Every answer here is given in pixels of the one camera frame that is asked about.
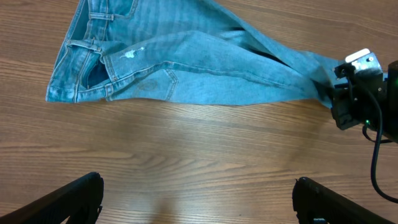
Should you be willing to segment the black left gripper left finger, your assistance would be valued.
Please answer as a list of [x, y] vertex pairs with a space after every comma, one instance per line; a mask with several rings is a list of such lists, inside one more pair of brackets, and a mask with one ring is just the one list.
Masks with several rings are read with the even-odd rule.
[[96, 223], [104, 180], [90, 172], [44, 197], [1, 217], [1, 223]]

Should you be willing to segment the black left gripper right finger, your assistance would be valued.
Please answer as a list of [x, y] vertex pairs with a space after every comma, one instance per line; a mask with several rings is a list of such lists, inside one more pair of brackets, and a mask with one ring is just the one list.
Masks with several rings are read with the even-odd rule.
[[393, 224], [308, 177], [296, 180], [292, 201], [300, 224]]

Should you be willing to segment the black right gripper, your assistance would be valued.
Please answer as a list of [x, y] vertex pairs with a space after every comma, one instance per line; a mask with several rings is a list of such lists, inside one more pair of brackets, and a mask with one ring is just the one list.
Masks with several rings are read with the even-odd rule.
[[387, 73], [378, 70], [335, 70], [343, 83], [332, 91], [332, 117], [346, 130], [363, 124], [372, 130], [387, 129]]

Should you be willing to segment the light blue denim jeans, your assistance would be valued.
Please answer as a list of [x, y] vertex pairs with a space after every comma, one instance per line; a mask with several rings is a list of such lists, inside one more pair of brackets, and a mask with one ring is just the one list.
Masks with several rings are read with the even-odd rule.
[[85, 0], [46, 99], [198, 105], [317, 99], [330, 107], [337, 65], [278, 43], [214, 1]]

